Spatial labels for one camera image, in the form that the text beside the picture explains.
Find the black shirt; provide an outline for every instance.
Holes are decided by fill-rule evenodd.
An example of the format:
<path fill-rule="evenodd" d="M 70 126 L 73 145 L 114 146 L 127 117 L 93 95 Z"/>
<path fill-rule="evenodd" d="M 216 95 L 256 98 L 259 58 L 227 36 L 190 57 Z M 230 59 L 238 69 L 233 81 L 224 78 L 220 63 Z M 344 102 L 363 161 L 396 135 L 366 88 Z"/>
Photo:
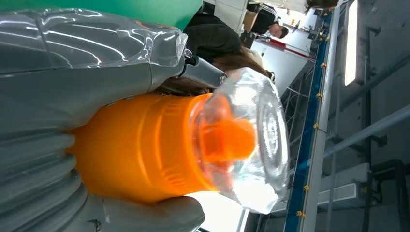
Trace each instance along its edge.
<path fill-rule="evenodd" d="M 241 48 L 239 35 L 210 14 L 196 14 L 184 33 L 188 35 L 187 48 L 209 63 L 218 56 L 239 52 Z"/>
<path fill-rule="evenodd" d="M 265 9 L 261 9 L 258 16 L 256 16 L 256 20 L 251 31 L 256 34 L 263 35 L 268 31 L 269 26 L 275 23 L 276 16 Z"/>

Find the yellow bracket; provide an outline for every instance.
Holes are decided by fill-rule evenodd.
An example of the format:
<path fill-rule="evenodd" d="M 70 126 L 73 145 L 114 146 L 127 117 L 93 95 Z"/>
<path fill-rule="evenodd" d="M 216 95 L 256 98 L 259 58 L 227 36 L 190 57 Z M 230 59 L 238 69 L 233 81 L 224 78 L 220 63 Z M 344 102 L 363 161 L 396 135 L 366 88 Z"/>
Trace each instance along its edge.
<path fill-rule="evenodd" d="M 296 216 L 305 217 L 306 214 L 302 213 L 302 211 L 299 210 L 299 211 L 296 212 Z"/>

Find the metal pipe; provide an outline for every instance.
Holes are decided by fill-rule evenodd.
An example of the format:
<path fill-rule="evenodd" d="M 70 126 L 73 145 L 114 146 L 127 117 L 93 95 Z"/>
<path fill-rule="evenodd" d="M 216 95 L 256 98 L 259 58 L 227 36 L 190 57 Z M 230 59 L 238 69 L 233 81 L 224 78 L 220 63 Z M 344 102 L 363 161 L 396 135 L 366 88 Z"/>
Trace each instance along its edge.
<path fill-rule="evenodd" d="M 300 79 L 299 93 L 300 93 L 301 90 L 302 90 L 303 80 L 304 80 L 303 78 Z M 296 105 L 295 105 L 295 109 L 294 109 L 294 115 L 293 115 L 293 119 L 292 119 L 291 129 L 289 130 L 289 138 L 292 137 L 293 124 L 294 124 L 295 119 L 296 119 L 296 117 L 297 117 L 296 113 L 297 113 L 297 109 L 298 109 L 298 106 L 299 106 L 299 99 L 300 99 L 300 95 L 298 94 L 298 95 L 297 95 L 297 98 L 296 98 Z"/>
<path fill-rule="evenodd" d="M 342 102 L 340 105 L 340 111 L 343 112 L 346 107 L 351 105 L 355 102 L 359 97 L 366 94 L 369 90 L 380 84 L 384 81 L 387 77 L 393 75 L 395 72 L 403 68 L 406 64 L 410 62 L 410 52 L 406 52 L 399 56 L 395 62 L 390 64 L 389 66 L 385 67 L 379 74 L 373 77 L 370 81 L 368 81 L 365 85 L 360 86 L 357 91 L 351 94 L 346 100 Z M 332 112 L 329 115 L 329 120 L 332 119 L 336 115 L 336 112 Z"/>
<path fill-rule="evenodd" d="M 305 196 L 305 218 L 302 219 L 301 231 L 315 231 L 316 214 L 318 210 L 320 180 L 322 178 L 322 165 L 324 146 L 326 142 L 326 130 L 329 117 L 329 106 L 331 98 L 331 88 L 333 82 L 333 72 L 335 64 L 335 53 L 337 45 L 337 32 L 340 19 L 340 7 L 333 11 L 332 23 L 330 27 L 329 52 L 327 56 L 327 67 L 324 76 L 323 97 L 319 108 L 318 125 L 319 130 L 316 130 L 312 147 L 312 168 L 309 169 L 307 184 L 309 191 Z"/>
<path fill-rule="evenodd" d="M 365 51 L 365 75 L 364 75 L 364 84 L 370 81 L 370 30 L 366 27 L 366 51 Z M 371 89 L 366 92 L 365 95 L 362 97 L 362 129 L 367 128 L 371 125 Z M 365 163 L 369 164 L 371 168 L 371 140 L 370 138 L 366 138 L 363 140 L 363 147 L 365 148 Z M 367 180 L 367 188 L 372 188 L 372 178 Z M 363 213 L 363 226 L 362 232 L 368 232 L 369 223 L 370 223 L 370 207 L 371 207 L 371 199 L 372 193 L 371 191 L 366 192 L 366 200 L 365 200 L 365 208 Z"/>
<path fill-rule="evenodd" d="M 334 133 L 336 136 L 339 133 L 339 115 L 340 115 L 340 92 L 342 87 L 342 77 L 337 77 L 337 96 L 336 96 L 336 116 L 335 116 L 335 126 Z M 336 177 L 336 157 L 335 153 L 332 157 L 332 169 L 330 172 L 330 188 L 329 188 L 329 204 L 327 205 L 327 216 L 326 216 L 326 232 L 330 232 L 330 227 L 332 225 L 332 210 L 333 210 L 333 195 L 334 195 L 334 186 L 335 186 L 335 177 Z"/>
<path fill-rule="evenodd" d="M 345 5 L 342 10 L 344 12 L 344 22 L 342 30 L 345 30 L 348 23 L 349 18 L 349 8 Z M 347 36 L 343 34 L 344 45 L 347 46 Z M 346 56 L 346 50 L 342 52 L 342 57 Z M 346 66 L 346 61 L 343 62 L 342 67 Z M 334 129 L 333 133 L 338 137 L 339 134 L 339 116 L 340 116 L 340 92 L 342 88 L 342 76 L 337 75 L 337 95 L 336 95 L 336 115 L 334 120 Z M 330 171 L 330 188 L 329 188 L 329 203 L 327 205 L 327 215 L 326 215 L 326 232 L 330 232 L 330 227 L 332 225 L 332 210 L 333 210 L 333 195 L 335 192 L 335 177 L 336 177 L 336 157 L 337 154 L 335 153 L 332 157 L 332 164 L 331 164 L 331 171 Z"/>
<path fill-rule="evenodd" d="M 410 105 L 392 113 L 391 115 L 379 120 L 378 122 L 372 124 L 371 126 L 359 131 L 358 133 L 350 136 L 349 138 L 343 140 L 342 142 L 336 144 L 335 146 L 327 149 L 325 156 L 332 155 L 333 153 L 338 152 L 358 141 L 361 141 L 408 117 L 410 117 Z"/>
<path fill-rule="evenodd" d="M 335 144 L 338 144 L 340 142 L 342 142 L 344 139 L 339 137 L 339 136 L 334 136 L 333 138 L 330 139 L 332 142 L 334 142 Z M 365 153 L 365 148 L 357 145 L 357 144 L 353 144 L 349 146 L 350 149 L 359 152 L 360 154 L 364 154 Z"/>

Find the person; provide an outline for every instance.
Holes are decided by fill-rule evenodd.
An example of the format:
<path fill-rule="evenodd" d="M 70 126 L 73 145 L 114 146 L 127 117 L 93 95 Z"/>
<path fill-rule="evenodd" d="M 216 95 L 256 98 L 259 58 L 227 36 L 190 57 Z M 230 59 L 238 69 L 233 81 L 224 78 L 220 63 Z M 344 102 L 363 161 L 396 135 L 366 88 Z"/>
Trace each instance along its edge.
<path fill-rule="evenodd" d="M 288 11 L 307 13 L 311 8 L 327 9 L 336 7 L 339 1 L 345 2 L 346 0 L 265 0 L 265 3 L 285 8 Z"/>
<path fill-rule="evenodd" d="M 289 33 L 287 27 L 278 24 L 275 14 L 263 8 L 259 11 L 258 16 L 256 16 L 255 23 L 250 31 L 260 35 L 269 32 L 271 36 L 279 39 L 284 38 Z"/>
<path fill-rule="evenodd" d="M 241 45 L 239 35 L 219 18 L 210 14 L 196 14 L 184 33 L 188 35 L 187 48 L 222 71 L 249 67 L 270 76 Z"/>

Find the green surface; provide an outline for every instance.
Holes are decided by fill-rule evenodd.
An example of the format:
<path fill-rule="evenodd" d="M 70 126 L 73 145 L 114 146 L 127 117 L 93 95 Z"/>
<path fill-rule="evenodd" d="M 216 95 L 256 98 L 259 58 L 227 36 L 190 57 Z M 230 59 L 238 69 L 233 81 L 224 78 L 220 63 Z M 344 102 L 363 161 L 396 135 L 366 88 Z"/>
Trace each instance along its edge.
<path fill-rule="evenodd" d="M 0 11 L 75 7 L 184 29 L 201 4 L 202 0 L 0 0 Z"/>

